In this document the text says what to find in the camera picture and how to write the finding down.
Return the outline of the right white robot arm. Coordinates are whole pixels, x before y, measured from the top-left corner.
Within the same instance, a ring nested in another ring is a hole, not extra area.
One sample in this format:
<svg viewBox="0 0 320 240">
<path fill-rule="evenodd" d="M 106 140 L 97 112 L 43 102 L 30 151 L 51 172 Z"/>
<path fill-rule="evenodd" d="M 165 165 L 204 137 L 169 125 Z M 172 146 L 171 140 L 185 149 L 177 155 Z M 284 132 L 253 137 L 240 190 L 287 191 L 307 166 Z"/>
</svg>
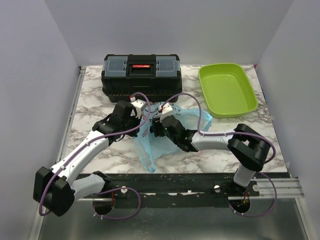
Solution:
<svg viewBox="0 0 320 240">
<path fill-rule="evenodd" d="M 170 115 L 163 120 L 159 117 L 152 120 L 150 132 L 156 138 L 167 137 L 184 152 L 230 151 L 240 162 L 230 183 L 230 191 L 236 196 L 247 192 L 251 179 L 267 163 L 269 151 L 275 151 L 270 141 L 243 123 L 229 132 L 198 132 L 186 129 L 178 119 Z"/>
</svg>

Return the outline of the blue plastic bag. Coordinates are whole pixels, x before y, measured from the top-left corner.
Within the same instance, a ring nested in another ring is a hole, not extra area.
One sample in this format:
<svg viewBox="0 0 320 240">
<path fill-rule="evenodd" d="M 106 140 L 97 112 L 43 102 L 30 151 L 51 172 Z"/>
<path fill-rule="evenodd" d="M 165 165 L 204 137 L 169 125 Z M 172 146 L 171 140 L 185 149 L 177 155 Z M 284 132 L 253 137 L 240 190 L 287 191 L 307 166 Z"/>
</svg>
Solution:
<svg viewBox="0 0 320 240">
<path fill-rule="evenodd" d="M 148 122 L 140 127 L 137 136 L 132 139 L 137 148 L 140 162 L 149 173 L 154 173 L 156 171 L 155 160 L 157 158 L 181 151 L 166 136 L 154 137 L 150 132 L 152 119 L 159 116 L 158 107 L 160 105 L 160 103 L 151 105 Z M 197 129 L 199 119 L 199 109 L 197 107 L 181 108 L 175 103 L 172 103 L 171 106 L 173 108 L 173 116 L 179 120 L 186 129 Z"/>
</svg>

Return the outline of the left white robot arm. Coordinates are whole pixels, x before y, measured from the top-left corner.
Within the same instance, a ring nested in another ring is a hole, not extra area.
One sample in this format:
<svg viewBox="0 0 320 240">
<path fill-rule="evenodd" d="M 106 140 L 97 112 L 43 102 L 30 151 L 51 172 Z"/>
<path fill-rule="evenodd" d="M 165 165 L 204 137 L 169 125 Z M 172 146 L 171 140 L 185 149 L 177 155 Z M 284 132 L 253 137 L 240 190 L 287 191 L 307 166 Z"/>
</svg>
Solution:
<svg viewBox="0 0 320 240">
<path fill-rule="evenodd" d="M 33 199 L 39 203 L 38 213 L 64 215 L 79 199 L 97 194 L 104 198 L 111 185 L 101 172 L 79 179 L 83 169 L 112 143 L 126 135 L 137 136 L 143 112 L 149 101 L 131 98 L 119 101 L 112 113 L 97 121 L 87 137 L 69 155 L 50 168 L 41 167 L 35 174 Z"/>
</svg>

